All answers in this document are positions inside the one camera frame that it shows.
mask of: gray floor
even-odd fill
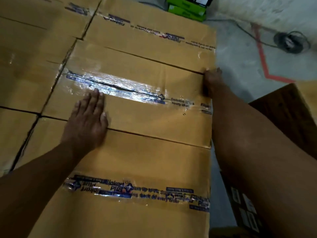
[[[137,1],[146,1],[164,7],[164,0]],[[209,14],[208,16],[209,19],[228,18],[221,14]],[[286,85],[284,82],[267,78],[269,76],[265,75],[256,41],[234,23],[226,21],[206,21],[204,23],[217,29],[217,66],[223,70],[225,82],[237,96],[250,102]],[[241,22],[240,25],[253,36],[255,35],[251,24]],[[260,35],[263,42],[274,44],[272,42],[274,32],[261,28]],[[309,50],[299,55],[293,55],[273,47],[265,45],[262,47],[263,58],[270,77],[278,76],[276,78],[278,80],[283,77],[292,80],[317,79],[316,52]],[[236,226],[213,149],[211,160],[210,227]]]

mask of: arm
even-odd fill
[[[276,237],[317,236],[317,161],[207,71],[220,168],[252,200]]]
[[[42,210],[79,161],[99,146],[108,122],[97,89],[75,105],[61,143],[0,178],[0,230],[27,237]]]

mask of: white sticker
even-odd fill
[[[249,220],[248,220],[247,212],[244,209],[242,209],[242,208],[239,208],[239,209],[240,209],[240,213],[241,213],[243,224],[245,226],[251,228]]]
[[[248,211],[247,211],[247,215],[248,215],[252,230],[255,230],[256,232],[259,232],[259,228],[257,227],[254,215],[251,212],[248,212]]]
[[[245,204],[247,205],[248,211],[251,211],[256,214],[256,209],[254,208],[252,201],[245,195],[242,194]]]
[[[197,3],[200,3],[200,4],[203,4],[203,5],[206,5],[208,0],[196,0]]]
[[[239,204],[241,204],[241,201],[240,201],[240,196],[239,196],[239,192],[237,189],[231,187],[231,192],[232,192],[232,197],[233,197],[233,200]]]

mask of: person's right hand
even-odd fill
[[[208,89],[208,95],[212,98],[212,91],[219,85],[224,85],[222,80],[222,71],[220,68],[212,71],[206,70],[204,74],[204,86]]]
[[[86,92],[78,101],[65,126],[62,142],[69,142],[81,152],[88,153],[102,144],[105,139],[108,120],[103,112],[105,95],[98,89]]]

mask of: person's right arm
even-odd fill
[[[317,237],[317,161],[234,95],[221,71],[205,74],[220,168],[276,237]]]

